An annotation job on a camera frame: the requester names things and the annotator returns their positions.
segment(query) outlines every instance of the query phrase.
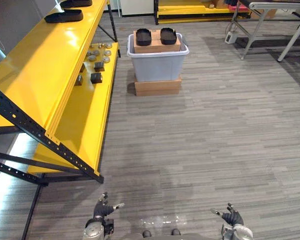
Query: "gray plastic bin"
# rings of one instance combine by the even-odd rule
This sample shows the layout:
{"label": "gray plastic bin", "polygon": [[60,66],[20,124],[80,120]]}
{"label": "gray plastic bin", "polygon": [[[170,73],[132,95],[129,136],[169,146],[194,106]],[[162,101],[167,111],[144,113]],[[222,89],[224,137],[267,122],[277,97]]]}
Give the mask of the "gray plastic bin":
{"label": "gray plastic bin", "polygon": [[180,51],[155,53],[135,53],[134,35],[129,35],[126,54],[132,59],[138,82],[176,80],[179,77],[189,49],[183,43],[182,35],[180,33],[176,35],[181,42]]}

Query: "black object on floor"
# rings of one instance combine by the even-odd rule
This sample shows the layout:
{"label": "black object on floor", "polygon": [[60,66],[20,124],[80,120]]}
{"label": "black object on floor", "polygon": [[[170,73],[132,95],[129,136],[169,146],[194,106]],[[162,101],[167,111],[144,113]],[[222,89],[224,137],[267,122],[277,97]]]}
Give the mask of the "black object on floor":
{"label": "black object on floor", "polygon": [[92,84],[102,84],[102,75],[100,72],[91,73],[90,81]]}
{"label": "black object on floor", "polygon": [[84,15],[80,9],[65,9],[64,12],[52,13],[44,18],[49,24],[78,22],[84,19]]}
{"label": "black object on floor", "polygon": [[66,0],[60,2],[62,8],[77,8],[77,7],[89,7],[92,5],[92,0]]}
{"label": "black object on floor", "polygon": [[140,28],[136,31],[136,44],[139,46],[148,46],[151,44],[151,32],[146,28]]}
{"label": "black object on floor", "polygon": [[105,70],[104,68],[104,62],[103,61],[97,61],[94,63],[94,70],[96,72],[103,72]]}
{"label": "black object on floor", "polygon": [[172,231],[171,231],[171,235],[172,235],[172,236],[180,236],[181,233],[180,233],[179,229],[174,228],[174,229],[172,229]]}
{"label": "black object on floor", "polygon": [[170,27],[164,27],[160,31],[160,39],[163,45],[173,45],[177,41],[176,31]]}
{"label": "black object on floor", "polygon": [[152,234],[149,230],[144,230],[143,233],[142,233],[142,236],[144,238],[150,238],[150,237],[152,237]]}

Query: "brown box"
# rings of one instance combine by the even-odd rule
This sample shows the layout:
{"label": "brown box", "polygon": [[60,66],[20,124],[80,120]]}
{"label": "brown box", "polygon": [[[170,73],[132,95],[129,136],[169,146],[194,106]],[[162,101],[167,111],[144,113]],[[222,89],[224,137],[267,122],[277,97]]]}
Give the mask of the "brown box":
{"label": "brown box", "polygon": [[134,79],[137,96],[178,94],[181,88],[181,77],[169,81],[137,81]]}
{"label": "brown box", "polygon": [[180,40],[176,38],[173,45],[163,45],[160,40],[160,30],[151,30],[151,44],[148,46],[137,45],[137,31],[133,31],[133,47],[135,54],[150,54],[162,52],[178,52],[180,51]]}
{"label": "brown box", "polygon": [[225,0],[212,0],[211,2],[214,4],[216,9],[227,9],[228,4],[224,3]]}
{"label": "brown box", "polygon": [[[264,10],[263,9],[258,9],[258,11],[260,13],[263,13]],[[265,15],[266,19],[273,19],[276,15],[277,9],[271,9],[270,11],[268,11],[268,13]],[[257,14],[255,14],[254,12],[251,12],[251,18],[252,19],[259,19],[259,16]]]}

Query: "metal table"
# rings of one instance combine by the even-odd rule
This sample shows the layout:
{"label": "metal table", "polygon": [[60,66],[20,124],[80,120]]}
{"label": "metal table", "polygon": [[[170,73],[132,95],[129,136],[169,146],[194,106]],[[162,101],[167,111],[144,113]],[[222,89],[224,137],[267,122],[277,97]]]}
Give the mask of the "metal table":
{"label": "metal table", "polygon": [[[239,6],[243,4],[247,8],[249,8],[252,12],[254,12],[256,15],[259,16],[259,21],[253,31],[253,33],[249,33],[241,24],[239,24],[237,15],[238,15],[238,9]],[[296,41],[296,39],[300,35],[300,27],[297,29],[296,33],[293,36],[256,36],[257,32],[264,22],[264,19],[267,15],[267,13],[271,9],[300,9],[300,0],[240,0],[237,3],[237,8],[233,14],[231,24],[230,24],[230,31],[232,29],[233,25],[236,25],[238,28],[240,28],[249,38],[248,43],[244,49],[244,52],[241,56],[241,59],[243,60],[247,52],[249,51],[249,48],[251,44],[254,41],[257,40],[278,40],[278,39],[291,39],[290,43],[287,45],[286,49],[283,51],[283,53],[278,58],[278,61],[282,61],[282,59],[285,57],[287,52],[289,51],[290,47],[293,45],[293,43]]]}

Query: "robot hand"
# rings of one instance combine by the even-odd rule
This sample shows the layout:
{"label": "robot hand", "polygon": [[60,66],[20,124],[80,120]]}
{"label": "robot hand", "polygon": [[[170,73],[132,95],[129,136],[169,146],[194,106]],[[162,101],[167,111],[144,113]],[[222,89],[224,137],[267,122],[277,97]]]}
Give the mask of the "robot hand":
{"label": "robot hand", "polygon": [[215,208],[211,208],[211,212],[222,217],[231,226],[237,224],[244,225],[244,221],[240,216],[240,213],[236,209],[234,209],[234,206],[231,203],[228,203],[227,209],[230,211],[230,213],[220,212]]}
{"label": "robot hand", "polygon": [[231,203],[228,203],[227,209],[230,213],[224,213],[211,208],[211,212],[224,219],[231,227],[222,225],[221,235],[223,240],[253,240],[252,231],[244,226],[244,221],[240,213],[234,209]]}
{"label": "robot hand", "polygon": [[83,240],[106,240],[114,232],[114,220],[105,219],[105,216],[111,214],[114,210],[122,208],[125,204],[120,203],[114,206],[108,206],[108,194],[104,192],[99,197],[93,211],[93,218],[85,224],[83,231]]}
{"label": "robot hand", "polygon": [[104,192],[98,199],[93,211],[93,218],[94,219],[104,219],[105,216],[111,214],[114,210],[122,208],[125,204],[120,203],[114,206],[108,206],[108,193]]}

